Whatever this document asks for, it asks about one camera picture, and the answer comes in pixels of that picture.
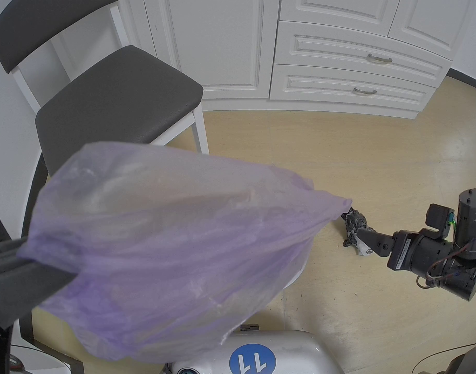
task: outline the gray chair seat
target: gray chair seat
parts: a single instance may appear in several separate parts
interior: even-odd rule
[[[195,109],[203,88],[134,46],[110,54],[44,105],[36,128],[50,175],[84,144],[150,143]]]

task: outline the wire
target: wire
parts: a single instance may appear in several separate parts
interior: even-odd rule
[[[416,368],[422,361],[424,361],[425,359],[431,358],[432,356],[439,355],[439,354],[444,353],[444,352],[450,352],[450,351],[453,351],[453,350],[455,350],[455,349],[466,348],[467,346],[474,346],[474,345],[476,345],[476,343],[474,343],[474,344],[469,344],[469,345],[463,345],[463,346],[457,346],[457,347],[455,347],[455,348],[446,349],[445,351],[440,351],[440,352],[434,353],[434,354],[432,354],[432,355],[430,355],[430,356],[427,356],[426,358],[423,358],[423,359],[421,359],[418,363],[416,363],[416,365],[413,367],[413,370],[411,371],[411,374],[414,373],[415,368]]]
[[[446,274],[445,276],[432,276],[432,275],[430,275],[430,270],[431,270],[435,265],[439,264],[440,262],[443,262],[443,261],[446,260],[446,259],[452,258],[452,257],[454,257],[454,256],[456,256],[456,255],[462,253],[464,250],[466,250],[466,248],[468,248],[468,247],[470,246],[470,244],[472,243],[472,241],[474,241],[474,239],[471,240],[470,242],[466,243],[466,244],[465,244],[464,246],[462,246],[459,250],[457,250],[457,251],[455,251],[455,252],[453,252],[453,253],[451,253],[451,254],[449,254],[449,255],[443,257],[442,259],[437,260],[437,261],[434,262],[434,263],[432,263],[432,264],[428,267],[428,270],[426,271],[426,279],[427,279],[428,281],[432,281],[432,282],[433,282],[433,281],[437,281],[437,280],[443,280],[444,278],[452,277],[452,276],[454,276],[454,275],[456,275],[456,274],[459,274],[460,272],[457,271],[457,272],[454,272],[454,273]]]
[[[420,276],[417,276],[416,277],[416,285],[418,287],[420,287],[422,290],[429,290],[430,287],[427,285],[427,286],[423,286],[422,284],[419,283],[419,280],[420,280]]]
[[[41,353],[44,353],[45,355],[48,355],[48,356],[51,356],[52,358],[55,358],[53,355],[50,355],[49,353],[46,353],[40,349],[37,349],[37,348],[30,348],[29,346],[22,346],[22,345],[15,345],[15,344],[11,344],[11,346],[15,346],[16,348],[24,348],[24,349],[30,349],[31,351],[37,351],[37,352],[41,352]],[[72,369],[67,365],[67,363],[65,363],[63,360],[60,360],[59,358],[55,358],[56,360],[59,360],[61,361],[64,366],[70,371],[70,373],[72,374]]]

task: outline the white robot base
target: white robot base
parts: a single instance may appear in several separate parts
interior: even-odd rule
[[[242,331],[218,348],[166,366],[169,374],[344,374],[328,347],[304,331]]]

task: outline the white chair leg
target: white chair leg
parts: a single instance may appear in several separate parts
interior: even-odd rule
[[[207,133],[205,132],[204,113],[202,111],[202,103],[199,103],[197,108],[193,109],[193,116],[195,123],[191,125],[193,130],[193,137],[199,153],[209,154],[209,144],[207,143]]]

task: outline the black motor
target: black motor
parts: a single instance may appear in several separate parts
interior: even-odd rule
[[[438,231],[401,230],[393,236],[359,229],[357,237],[379,256],[389,256],[392,270],[415,273],[420,288],[440,287],[471,300],[476,292],[476,189],[459,195],[458,215],[445,206],[432,204],[425,223]],[[453,226],[454,241],[445,240]],[[419,278],[425,279],[425,285]]]

